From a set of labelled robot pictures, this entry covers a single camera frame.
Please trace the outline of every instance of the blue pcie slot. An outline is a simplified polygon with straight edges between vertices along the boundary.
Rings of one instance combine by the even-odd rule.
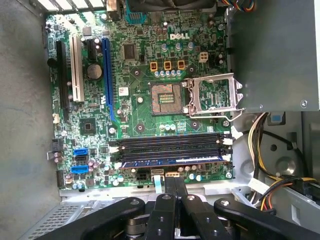
[[[72,166],[70,168],[71,173],[73,174],[85,174],[89,172],[88,165]]]
[[[144,12],[131,12],[126,0],[124,18],[129,24],[143,24],[147,19],[147,14]]]
[[[104,79],[104,93],[105,105],[110,109],[110,118],[116,121],[113,109],[113,79],[112,79],[112,65],[111,65],[111,49],[108,38],[102,38],[102,55],[103,55],[103,79]]]
[[[88,155],[88,154],[89,154],[88,148],[73,149],[73,155],[75,156],[82,156],[82,155]]]
[[[190,158],[190,159],[167,159],[167,160],[146,160],[146,161],[125,161],[122,163],[121,169],[132,168],[151,168],[164,166],[192,165],[192,164],[208,164],[226,162],[221,156]]]

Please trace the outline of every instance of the green circuit board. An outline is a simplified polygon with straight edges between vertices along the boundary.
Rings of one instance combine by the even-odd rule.
[[[170,11],[148,13],[144,23],[131,24],[123,10],[119,21],[105,19],[105,14],[95,11],[47,17],[51,25],[49,58],[57,58],[56,42],[63,42],[69,81],[72,79],[69,36],[85,39],[81,44],[84,101],[70,98],[67,119],[61,109],[58,72],[50,68],[54,135],[63,141],[62,161],[57,163],[63,178],[59,187],[63,190],[115,187],[113,181],[117,179],[117,187],[153,184],[151,174],[137,177],[138,169],[120,169],[121,164],[111,162],[109,141],[230,131],[222,118],[191,119],[183,114],[183,107],[189,102],[189,92],[182,85],[184,79],[228,71],[226,36],[221,27],[223,16],[212,17],[210,12],[201,10]],[[103,38],[110,42],[112,107],[106,105],[102,50],[98,47],[96,59],[90,60],[86,44],[88,40]],[[203,52],[208,54],[207,62],[199,62],[199,54]],[[99,75],[101,70],[97,79],[90,77],[91,65],[100,66],[94,72]],[[71,87],[68,94],[73,95]],[[228,106],[228,81],[204,82],[199,98],[203,110]],[[86,161],[93,161],[94,168],[87,173],[71,174],[71,167],[81,164],[75,161],[73,152],[79,148],[89,149]],[[186,183],[199,181],[189,178],[190,174],[201,175],[201,181],[227,180],[231,178],[226,177],[227,173],[233,175],[232,160],[198,164],[196,168],[184,165],[179,171],[177,166],[160,168],[165,173],[178,173]]]

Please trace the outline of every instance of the white pci slot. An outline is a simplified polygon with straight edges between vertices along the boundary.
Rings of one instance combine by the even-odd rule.
[[[70,59],[71,59],[71,75],[72,75],[72,93],[73,101],[84,102],[84,77],[82,72],[82,55],[80,37],[69,37],[70,43]]]

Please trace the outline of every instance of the black fan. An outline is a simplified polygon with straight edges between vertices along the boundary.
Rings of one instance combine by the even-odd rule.
[[[213,8],[214,0],[127,0],[131,12],[194,10]]]

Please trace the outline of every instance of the motherboard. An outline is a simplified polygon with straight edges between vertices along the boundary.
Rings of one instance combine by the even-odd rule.
[[[103,10],[49,15],[46,30],[48,159],[61,190],[234,177],[231,124],[215,117],[230,113],[206,112],[231,104],[223,16],[124,7],[116,20]]]

